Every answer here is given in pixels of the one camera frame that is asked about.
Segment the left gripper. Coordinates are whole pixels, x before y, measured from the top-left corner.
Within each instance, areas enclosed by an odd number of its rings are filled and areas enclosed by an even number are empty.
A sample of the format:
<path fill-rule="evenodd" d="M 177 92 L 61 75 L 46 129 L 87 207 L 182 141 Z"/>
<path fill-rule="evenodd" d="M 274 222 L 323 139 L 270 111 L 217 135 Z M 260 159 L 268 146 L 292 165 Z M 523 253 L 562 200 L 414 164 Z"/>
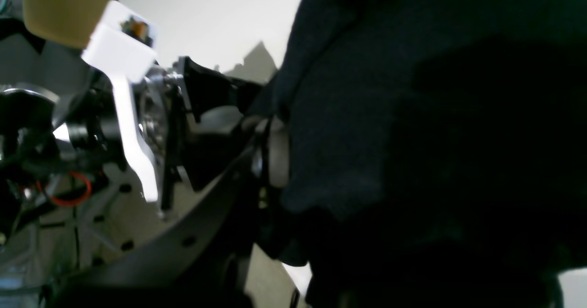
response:
<path fill-rule="evenodd" d="M 139 129 L 156 158 L 160 193 L 149 203 L 166 215 L 176 182 L 198 191 L 227 168 L 252 136 L 256 119 L 245 114 L 263 87 L 187 56 L 170 68 L 149 69 L 133 87 Z M 64 101 L 64 161 L 68 170 L 86 173 L 107 163 L 130 168 L 112 85 L 103 73 L 92 77 L 88 91 Z"/>

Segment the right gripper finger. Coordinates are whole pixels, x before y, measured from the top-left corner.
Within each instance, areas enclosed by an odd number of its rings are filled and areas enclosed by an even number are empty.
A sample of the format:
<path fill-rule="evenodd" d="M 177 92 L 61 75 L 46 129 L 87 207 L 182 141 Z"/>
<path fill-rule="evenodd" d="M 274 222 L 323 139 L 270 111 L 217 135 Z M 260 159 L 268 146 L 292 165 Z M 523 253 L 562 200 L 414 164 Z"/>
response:
<path fill-rule="evenodd" d="M 254 245 L 275 259 L 289 243 L 279 194 L 289 180 L 281 120 L 245 120 L 200 134 L 177 160 L 196 189 L 212 187 L 176 224 L 138 249 L 68 277 L 50 308 L 251 308 L 244 292 Z"/>

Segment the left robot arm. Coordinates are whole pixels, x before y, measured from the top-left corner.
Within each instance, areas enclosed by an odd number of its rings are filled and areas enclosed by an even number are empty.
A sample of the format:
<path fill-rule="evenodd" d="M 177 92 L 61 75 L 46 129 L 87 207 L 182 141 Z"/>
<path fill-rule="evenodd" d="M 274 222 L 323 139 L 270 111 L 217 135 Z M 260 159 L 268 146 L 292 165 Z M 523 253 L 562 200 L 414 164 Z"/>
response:
<path fill-rule="evenodd" d="M 229 189 L 213 189 L 182 220 L 151 243 L 99 270 L 103 277 L 163 279 L 215 258 L 221 264 L 253 242 L 253 222 L 241 214 L 255 209 L 239 202 L 249 176 L 236 170 L 250 158 L 241 153 L 251 135 L 243 120 L 226 133 L 203 131 L 213 111 L 244 112 L 262 91 L 254 81 L 225 76 L 180 57 L 157 64 L 155 25 L 118 0 L 23 0 L 24 25 L 34 36 L 83 49 L 87 81 L 76 95 L 50 99 L 42 89 L 17 84 L 4 94 L 51 103 L 39 129 L 17 143 L 1 162 L 1 173 L 41 194 L 51 176 L 83 175 L 108 163 L 130 168 L 146 202 L 166 213 L 179 179 L 201 190 L 216 177 Z"/>

